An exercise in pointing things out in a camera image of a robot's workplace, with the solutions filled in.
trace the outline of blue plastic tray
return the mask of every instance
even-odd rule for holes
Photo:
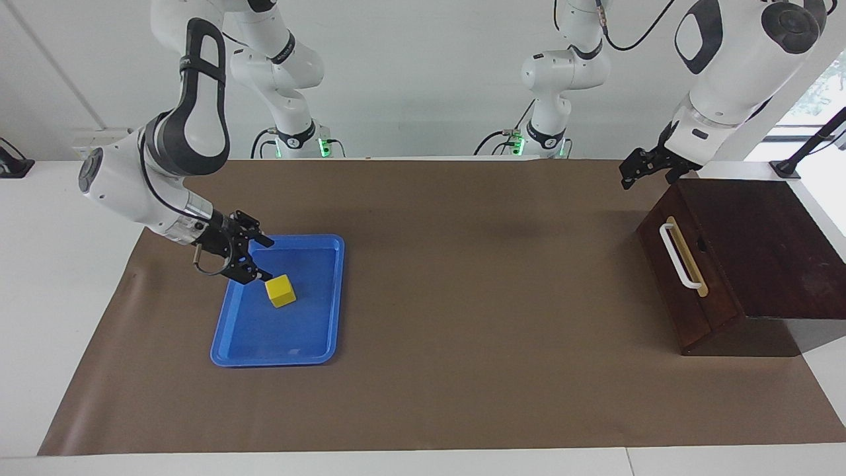
[[[229,281],[211,360],[220,367],[317,365],[335,353],[341,301],[343,239],[337,235],[274,235],[265,248],[250,243],[255,263],[287,274],[297,300],[275,308],[264,283]]]

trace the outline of wooden cabinet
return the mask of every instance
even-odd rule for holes
[[[790,357],[846,335],[846,263],[784,182],[680,180],[638,235],[684,355]]]

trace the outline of yellow block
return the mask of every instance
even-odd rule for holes
[[[297,300],[297,296],[294,294],[294,287],[291,285],[287,274],[267,281],[265,283],[265,289],[267,289],[267,297],[270,298],[270,302],[275,307],[282,307]]]

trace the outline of power outlet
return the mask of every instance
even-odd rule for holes
[[[131,133],[131,129],[81,130],[70,146],[80,159],[85,160],[94,149],[120,141]]]

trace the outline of brown table mat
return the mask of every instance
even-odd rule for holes
[[[845,441],[801,357],[681,357],[617,162],[236,162],[189,187],[347,244],[338,351],[225,369],[226,280],[145,232],[40,455]]]

